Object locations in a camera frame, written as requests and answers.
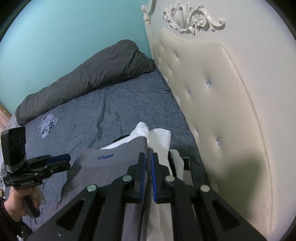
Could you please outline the person left forearm sleeve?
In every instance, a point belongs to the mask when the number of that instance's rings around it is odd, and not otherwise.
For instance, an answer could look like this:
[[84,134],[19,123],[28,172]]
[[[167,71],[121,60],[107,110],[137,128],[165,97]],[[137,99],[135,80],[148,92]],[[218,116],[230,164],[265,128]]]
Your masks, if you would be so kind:
[[1,240],[27,240],[33,231],[22,219],[14,221],[4,207],[5,199],[1,197]]

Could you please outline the person left hand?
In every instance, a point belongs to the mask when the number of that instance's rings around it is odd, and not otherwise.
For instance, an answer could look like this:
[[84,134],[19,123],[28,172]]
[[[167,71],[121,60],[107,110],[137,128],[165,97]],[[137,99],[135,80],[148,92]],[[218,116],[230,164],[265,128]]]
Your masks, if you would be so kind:
[[32,196],[32,202],[36,208],[41,205],[41,199],[35,194],[34,188],[15,189],[10,188],[8,199],[4,202],[4,207],[13,221],[20,222],[23,216],[27,215],[22,198]]

